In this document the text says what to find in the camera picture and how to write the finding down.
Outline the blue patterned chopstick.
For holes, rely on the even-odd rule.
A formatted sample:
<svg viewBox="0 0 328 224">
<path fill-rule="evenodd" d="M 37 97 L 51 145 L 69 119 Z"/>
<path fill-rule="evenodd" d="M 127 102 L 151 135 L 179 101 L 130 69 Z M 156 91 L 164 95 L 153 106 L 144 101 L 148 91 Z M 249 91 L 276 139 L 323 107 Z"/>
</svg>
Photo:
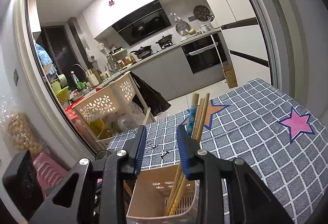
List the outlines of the blue patterned chopstick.
<svg viewBox="0 0 328 224">
<path fill-rule="evenodd" d="M 197 94 L 197 93 L 192 94 L 190 114 L 189 114 L 188 123 L 187 123 L 187 135 L 189 135 L 189 136 L 192 135 L 192 131 L 194 129 L 194 122 L 195 122 L 195 117 L 196 117 L 196 112 L 197 112 L 197 107 L 198 107 L 198 99 L 199 99 L 199 94 Z M 178 168 L 176 170 L 174 181 L 173 181 L 173 187 L 172 187 L 169 199 L 167 201 L 167 206 L 165 209 L 165 216 L 169 215 L 171 207 L 172 207 L 172 203 L 174 202 L 175 192 L 179 185 L 181 170 L 182 170 L 182 168 L 181 168 L 181 165 L 179 164 Z"/>
</svg>

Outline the wooden chopstick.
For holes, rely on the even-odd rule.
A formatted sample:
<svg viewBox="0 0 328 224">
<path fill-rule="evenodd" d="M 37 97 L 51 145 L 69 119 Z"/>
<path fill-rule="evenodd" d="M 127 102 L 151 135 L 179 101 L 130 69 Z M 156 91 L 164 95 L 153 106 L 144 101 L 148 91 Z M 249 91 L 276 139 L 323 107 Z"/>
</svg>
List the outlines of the wooden chopstick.
<svg viewBox="0 0 328 224">
<path fill-rule="evenodd" d="M 198 127 L 199 127 L 199 124 L 200 124 L 202 109 L 204 107 L 204 101 L 205 101 L 204 98 L 200 99 L 200 105 L 197 107 L 197 112 L 196 112 L 196 117 L 195 117 L 195 122 L 194 122 L 194 129 L 192 131 L 192 135 L 190 136 L 194 139 L 196 138 L 197 130 L 198 130 Z M 175 199 L 176 199 L 177 193 L 179 191 L 182 180 L 183 180 L 183 173 L 182 173 L 182 170 L 181 170 L 179 185 L 178 185 L 178 187 L 176 189 L 176 192 L 175 192 Z"/>
<path fill-rule="evenodd" d="M 205 101 L 204 101 L 204 107 L 202 109 L 202 114 L 201 114 L 201 120 L 200 120 L 200 124 L 199 124 L 199 127 L 198 127 L 198 130 L 197 130 L 197 135 L 196 135 L 196 138 L 195 140 L 197 141 L 197 143 L 200 143 L 201 141 L 201 136 L 202 136 L 202 131 L 204 129 L 204 123 L 205 123 L 205 119 L 206 119 L 206 115 L 207 115 L 207 108 L 208 108 L 208 102 L 209 102 L 209 97 L 210 97 L 210 94 L 207 93 L 204 97 Z M 186 176 L 184 175 L 183 173 L 183 180 L 181 182 L 181 185 L 180 185 L 180 188 L 179 188 L 179 191 L 177 193 L 177 196 L 176 196 L 176 199 L 175 199 L 175 202 L 173 203 L 173 206 L 171 208 L 171 211 L 170 211 L 170 214 L 169 216 L 172 216 L 175 214 L 184 194 L 185 194 L 185 191 L 186 191 L 186 187 L 187 187 L 187 179 L 186 179 Z"/>
</svg>

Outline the pink plastic stool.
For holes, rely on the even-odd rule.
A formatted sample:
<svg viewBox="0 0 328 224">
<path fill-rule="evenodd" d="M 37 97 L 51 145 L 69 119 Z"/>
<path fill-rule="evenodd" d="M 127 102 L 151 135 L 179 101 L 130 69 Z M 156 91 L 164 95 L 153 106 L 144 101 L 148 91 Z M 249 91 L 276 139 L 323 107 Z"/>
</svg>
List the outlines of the pink plastic stool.
<svg viewBox="0 0 328 224">
<path fill-rule="evenodd" d="M 35 157 L 33 165 L 36 169 L 37 180 L 44 198 L 47 197 L 46 192 L 56 187 L 68 174 L 68 171 L 51 159 L 45 152 L 41 152 Z"/>
</svg>

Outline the beige plastic utensil holder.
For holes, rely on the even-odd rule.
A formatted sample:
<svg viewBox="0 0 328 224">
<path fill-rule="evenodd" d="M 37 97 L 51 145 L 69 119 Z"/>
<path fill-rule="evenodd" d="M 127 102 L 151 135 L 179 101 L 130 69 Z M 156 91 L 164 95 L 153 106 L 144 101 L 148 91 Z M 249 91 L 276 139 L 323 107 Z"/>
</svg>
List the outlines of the beige plastic utensil holder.
<svg viewBox="0 0 328 224">
<path fill-rule="evenodd" d="M 187 183 L 185 196 L 172 216 L 165 215 L 177 165 L 143 170 L 134 185 L 127 223 L 196 223 L 198 189 Z"/>
</svg>

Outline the beige flower-cutout storage cart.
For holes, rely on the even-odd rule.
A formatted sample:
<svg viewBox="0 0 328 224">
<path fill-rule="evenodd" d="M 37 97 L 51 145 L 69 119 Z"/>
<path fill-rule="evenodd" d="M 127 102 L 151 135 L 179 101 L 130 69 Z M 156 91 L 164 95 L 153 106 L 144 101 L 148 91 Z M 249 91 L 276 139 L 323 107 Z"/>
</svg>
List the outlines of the beige flower-cutout storage cart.
<svg viewBox="0 0 328 224">
<path fill-rule="evenodd" d="M 96 150 L 105 149 L 109 138 L 121 131 L 155 121 L 129 71 L 91 92 L 72 109 L 88 132 L 84 138 Z"/>
</svg>

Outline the bag of round nuts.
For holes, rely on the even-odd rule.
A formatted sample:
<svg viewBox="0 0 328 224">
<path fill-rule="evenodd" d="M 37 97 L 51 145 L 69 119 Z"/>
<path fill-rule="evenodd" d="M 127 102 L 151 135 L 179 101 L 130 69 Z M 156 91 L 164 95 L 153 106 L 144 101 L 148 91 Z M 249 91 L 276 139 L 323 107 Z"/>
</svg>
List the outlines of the bag of round nuts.
<svg viewBox="0 0 328 224">
<path fill-rule="evenodd" d="M 43 145 L 34 135 L 25 113 L 14 112 L 7 116 L 5 131 L 15 150 L 29 150 L 32 157 L 36 157 L 43 151 Z"/>
</svg>

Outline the black cloth on cart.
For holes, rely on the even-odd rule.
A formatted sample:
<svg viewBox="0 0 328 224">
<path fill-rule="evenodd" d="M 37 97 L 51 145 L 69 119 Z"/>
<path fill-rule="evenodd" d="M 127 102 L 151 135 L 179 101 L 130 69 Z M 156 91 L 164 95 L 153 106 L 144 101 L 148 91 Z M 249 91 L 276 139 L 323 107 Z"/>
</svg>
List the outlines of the black cloth on cart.
<svg viewBox="0 0 328 224">
<path fill-rule="evenodd" d="M 130 72 L 130 75 L 136 83 L 144 101 L 146 102 L 148 107 L 151 108 L 151 113 L 154 117 L 157 116 L 159 113 L 167 111 L 171 107 L 171 104 L 166 101 L 158 91 L 152 88 L 144 80 L 139 78 L 133 72 Z"/>
</svg>

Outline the cardboard box on floor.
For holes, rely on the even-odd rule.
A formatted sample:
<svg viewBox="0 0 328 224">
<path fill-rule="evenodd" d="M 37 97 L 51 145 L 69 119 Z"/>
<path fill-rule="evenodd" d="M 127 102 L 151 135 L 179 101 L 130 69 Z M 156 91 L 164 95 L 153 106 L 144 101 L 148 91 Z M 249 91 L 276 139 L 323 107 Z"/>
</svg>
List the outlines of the cardboard box on floor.
<svg viewBox="0 0 328 224">
<path fill-rule="evenodd" d="M 235 71 L 232 65 L 227 65 L 223 67 L 223 72 L 225 75 L 225 79 L 229 88 L 237 87 L 237 79 L 235 75 Z"/>
</svg>

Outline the black built-in oven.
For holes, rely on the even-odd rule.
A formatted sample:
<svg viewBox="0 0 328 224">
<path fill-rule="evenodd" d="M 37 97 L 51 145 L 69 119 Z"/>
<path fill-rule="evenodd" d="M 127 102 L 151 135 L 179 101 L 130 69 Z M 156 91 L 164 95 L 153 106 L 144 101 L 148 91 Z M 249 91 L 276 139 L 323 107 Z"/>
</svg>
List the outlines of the black built-in oven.
<svg viewBox="0 0 328 224">
<path fill-rule="evenodd" d="M 193 74 L 220 65 L 227 61 L 218 33 L 183 45 L 182 50 Z"/>
</svg>

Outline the black wok on stove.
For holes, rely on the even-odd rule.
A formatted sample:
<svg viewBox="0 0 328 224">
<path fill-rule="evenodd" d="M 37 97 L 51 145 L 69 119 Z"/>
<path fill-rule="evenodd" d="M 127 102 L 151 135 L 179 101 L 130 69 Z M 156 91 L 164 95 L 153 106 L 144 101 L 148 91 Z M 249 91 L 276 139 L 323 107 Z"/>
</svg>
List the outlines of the black wok on stove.
<svg viewBox="0 0 328 224">
<path fill-rule="evenodd" d="M 151 45 L 141 46 L 136 51 L 131 51 L 132 54 L 136 55 L 138 59 L 144 59 L 152 55 L 153 51 Z"/>
</svg>

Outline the black pot on stove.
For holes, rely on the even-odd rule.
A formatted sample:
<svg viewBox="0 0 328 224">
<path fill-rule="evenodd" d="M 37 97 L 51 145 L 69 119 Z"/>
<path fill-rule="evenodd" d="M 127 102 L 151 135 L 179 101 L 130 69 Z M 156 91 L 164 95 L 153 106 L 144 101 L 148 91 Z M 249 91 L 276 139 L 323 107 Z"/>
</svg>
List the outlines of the black pot on stove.
<svg viewBox="0 0 328 224">
<path fill-rule="evenodd" d="M 169 34 L 167 36 L 162 36 L 162 38 L 156 43 L 160 46 L 161 49 L 165 49 L 166 47 L 172 46 L 172 35 Z"/>
</svg>

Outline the black range hood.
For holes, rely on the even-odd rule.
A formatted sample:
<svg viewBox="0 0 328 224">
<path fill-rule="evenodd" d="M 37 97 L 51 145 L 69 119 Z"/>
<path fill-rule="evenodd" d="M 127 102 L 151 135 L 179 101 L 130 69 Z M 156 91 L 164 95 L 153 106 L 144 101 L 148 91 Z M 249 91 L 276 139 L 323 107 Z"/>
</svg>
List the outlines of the black range hood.
<svg viewBox="0 0 328 224">
<path fill-rule="evenodd" d="M 144 5 L 112 25 L 130 46 L 170 26 L 159 0 Z"/>
</svg>

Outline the round baking pan on wall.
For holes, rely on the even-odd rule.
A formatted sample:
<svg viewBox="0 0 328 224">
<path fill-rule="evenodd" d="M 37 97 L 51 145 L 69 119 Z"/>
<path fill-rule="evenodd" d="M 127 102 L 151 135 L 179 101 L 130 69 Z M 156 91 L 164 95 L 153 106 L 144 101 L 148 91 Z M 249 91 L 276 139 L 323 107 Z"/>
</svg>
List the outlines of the round baking pan on wall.
<svg viewBox="0 0 328 224">
<path fill-rule="evenodd" d="M 194 16 L 197 20 L 206 22 L 206 21 L 213 21 L 215 19 L 214 14 L 211 13 L 211 11 L 203 5 L 198 5 L 194 8 Z"/>
</svg>

